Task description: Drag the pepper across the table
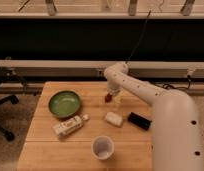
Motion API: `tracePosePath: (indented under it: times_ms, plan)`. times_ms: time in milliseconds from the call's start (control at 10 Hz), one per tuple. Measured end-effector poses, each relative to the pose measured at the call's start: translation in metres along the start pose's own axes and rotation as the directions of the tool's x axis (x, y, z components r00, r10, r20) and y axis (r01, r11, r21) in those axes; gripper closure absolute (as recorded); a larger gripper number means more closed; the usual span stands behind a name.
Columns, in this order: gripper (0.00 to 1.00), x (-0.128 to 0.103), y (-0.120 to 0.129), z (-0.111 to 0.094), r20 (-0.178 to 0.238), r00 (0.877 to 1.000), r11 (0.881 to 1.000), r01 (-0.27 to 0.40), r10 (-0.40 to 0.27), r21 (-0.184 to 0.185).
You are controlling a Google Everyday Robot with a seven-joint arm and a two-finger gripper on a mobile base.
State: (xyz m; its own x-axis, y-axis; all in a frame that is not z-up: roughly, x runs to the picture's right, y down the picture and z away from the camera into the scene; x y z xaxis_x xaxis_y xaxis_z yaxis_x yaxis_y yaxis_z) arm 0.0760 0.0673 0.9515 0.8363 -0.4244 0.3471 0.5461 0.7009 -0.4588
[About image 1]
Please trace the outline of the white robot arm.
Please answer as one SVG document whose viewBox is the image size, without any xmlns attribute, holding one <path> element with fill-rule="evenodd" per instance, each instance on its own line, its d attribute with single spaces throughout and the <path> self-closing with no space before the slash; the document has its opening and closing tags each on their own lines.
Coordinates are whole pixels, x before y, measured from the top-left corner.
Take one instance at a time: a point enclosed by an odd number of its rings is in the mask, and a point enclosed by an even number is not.
<svg viewBox="0 0 204 171">
<path fill-rule="evenodd" d="M 124 88 L 151 106 L 152 171 L 203 171 L 199 111 L 194 100 L 181 90 L 166 90 L 127 73 L 125 62 L 107 67 L 107 91 L 116 96 Z"/>
</svg>

